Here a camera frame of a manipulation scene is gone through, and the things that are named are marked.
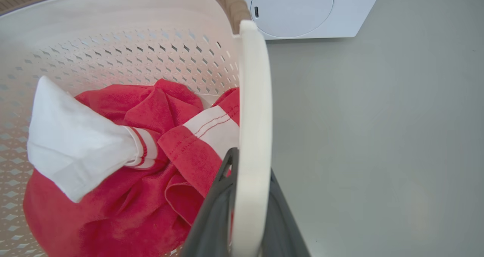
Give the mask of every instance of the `laundry basket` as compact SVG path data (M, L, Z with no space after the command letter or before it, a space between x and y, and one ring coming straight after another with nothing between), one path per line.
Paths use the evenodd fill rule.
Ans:
M271 80L264 39L243 0L0 0L0 14L0 256L45 256L22 211L43 75L72 95L164 78L206 107L240 85L232 251L256 252L271 174Z

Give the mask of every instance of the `white appliance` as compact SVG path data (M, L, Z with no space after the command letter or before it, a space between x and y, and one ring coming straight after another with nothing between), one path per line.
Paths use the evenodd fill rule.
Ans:
M376 0L245 0L266 40L354 37Z

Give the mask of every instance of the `circular panel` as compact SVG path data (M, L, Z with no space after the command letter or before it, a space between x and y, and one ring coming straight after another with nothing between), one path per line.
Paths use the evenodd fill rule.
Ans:
M293 38L320 26L332 5L333 0L252 0L251 14L265 33Z

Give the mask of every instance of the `white cloth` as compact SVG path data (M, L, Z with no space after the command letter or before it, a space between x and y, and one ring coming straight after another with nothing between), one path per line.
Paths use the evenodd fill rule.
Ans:
M27 151L35 169L76 203L125 164L150 167L157 152L147 131L116 125L46 76L35 92ZM141 160L147 153L153 159Z

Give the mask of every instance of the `clothing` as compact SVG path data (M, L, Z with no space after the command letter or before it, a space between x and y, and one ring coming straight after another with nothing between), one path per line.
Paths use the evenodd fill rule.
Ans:
M205 111L185 86L165 80L154 86L111 85L81 93L76 100L87 107L74 105L65 92L57 90L50 96L50 107L40 107L49 100L41 90L42 82L50 84L39 81L29 146L62 151L47 159L59 154L57 158L69 158L61 163L54 159L56 167L49 168L39 164L43 159L38 157L40 151L32 153L36 170L26 187L24 212L47 255L159 257L181 245L224 150L238 146L238 89L227 91L215 107ZM52 116L40 116L47 108ZM66 128L76 131L59 132ZM45 140L42 135L46 133L55 137ZM97 143L97 138L104 141ZM154 158L147 149L141 153L142 141L148 140L156 143L151 145L156 147ZM114 153L109 148L102 152L104 147L114 146L119 148ZM99 151L98 157L92 156L92 149ZM152 162L143 169L133 168L142 158ZM111 173L113 167L118 169ZM65 174L62 178L57 178L57 169ZM83 176L78 169L87 169L89 175ZM89 185L83 188L100 183L89 192L68 191L65 181L69 179ZM68 193L73 193L72 200L85 195L74 203Z

